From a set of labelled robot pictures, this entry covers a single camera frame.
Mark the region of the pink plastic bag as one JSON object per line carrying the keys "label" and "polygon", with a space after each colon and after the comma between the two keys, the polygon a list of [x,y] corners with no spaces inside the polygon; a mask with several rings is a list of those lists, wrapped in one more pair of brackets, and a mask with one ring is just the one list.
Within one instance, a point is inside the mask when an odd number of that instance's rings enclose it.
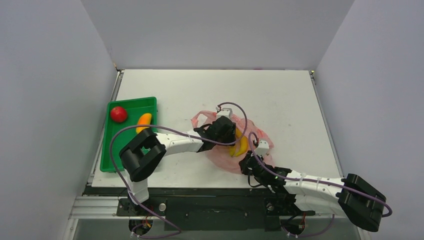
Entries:
{"label": "pink plastic bag", "polygon": [[[201,119],[204,119],[204,122],[202,124],[199,123],[199,117],[203,115],[204,117],[201,117]],[[217,113],[212,112],[209,110],[202,110],[198,112],[193,118],[191,118],[191,124],[193,128],[198,128],[206,124],[211,124],[213,121],[217,119]],[[245,119],[244,117],[239,117],[235,115],[234,113],[231,116],[231,121],[236,124],[236,138],[238,139],[240,137],[240,134],[243,132],[245,128]],[[269,153],[271,149],[275,147],[272,140],[269,138],[269,136],[260,128],[258,128],[253,121],[250,119],[247,120],[247,130],[244,134],[244,137],[241,141],[236,143],[235,146],[221,146],[216,145],[212,150],[208,150],[205,152],[206,157],[218,168],[225,170],[230,173],[234,174],[242,174],[239,162],[244,159],[246,156],[247,151],[249,151],[251,148],[248,144],[248,134],[250,132],[254,132],[259,140],[265,140],[269,144],[269,150],[267,154],[264,157],[264,161],[268,165],[275,166],[275,162],[272,158],[272,155]],[[245,152],[240,150],[240,147],[243,146],[243,148],[246,148]]]}

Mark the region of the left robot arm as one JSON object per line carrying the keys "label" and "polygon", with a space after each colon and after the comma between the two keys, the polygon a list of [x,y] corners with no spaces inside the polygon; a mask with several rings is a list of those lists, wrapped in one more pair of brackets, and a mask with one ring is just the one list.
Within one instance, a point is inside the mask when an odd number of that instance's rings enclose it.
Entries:
{"label": "left robot arm", "polygon": [[212,123],[195,127],[182,135],[143,129],[118,154],[131,199],[129,208],[136,215],[143,215],[149,210],[148,177],[162,158],[186,152],[209,151],[221,144],[233,146],[235,141],[236,124],[226,116],[220,116]]}

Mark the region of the orange fake fruit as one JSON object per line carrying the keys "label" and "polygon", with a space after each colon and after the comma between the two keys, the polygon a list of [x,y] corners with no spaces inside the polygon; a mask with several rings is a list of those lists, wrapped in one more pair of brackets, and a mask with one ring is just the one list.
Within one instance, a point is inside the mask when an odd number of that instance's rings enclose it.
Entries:
{"label": "orange fake fruit", "polygon": [[149,128],[148,126],[146,126],[146,125],[150,125],[151,124],[151,121],[152,121],[152,118],[153,118],[153,116],[152,116],[152,114],[151,113],[144,113],[139,119],[138,119],[138,122],[137,122],[137,125],[142,125],[142,126],[138,126],[138,127],[136,127],[135,128],[135,132],[136,132],[136,134],[139,134],[141,131],[143,131],[144,129],[146,129],[146,128]]}

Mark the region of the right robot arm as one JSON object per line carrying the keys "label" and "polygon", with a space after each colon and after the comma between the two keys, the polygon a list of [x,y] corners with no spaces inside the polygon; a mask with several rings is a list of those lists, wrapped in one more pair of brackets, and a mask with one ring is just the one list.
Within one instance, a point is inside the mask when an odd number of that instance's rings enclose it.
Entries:
{"label": "right robot arm", "polygon": [[294,214],[313,211],[346,217],[355,226],[377,232],[387,198],[357,174],[322,178],[258,162],[248,151],[239,162],[241,173],[253,177],[274,194],[286,195],[283,209]]}

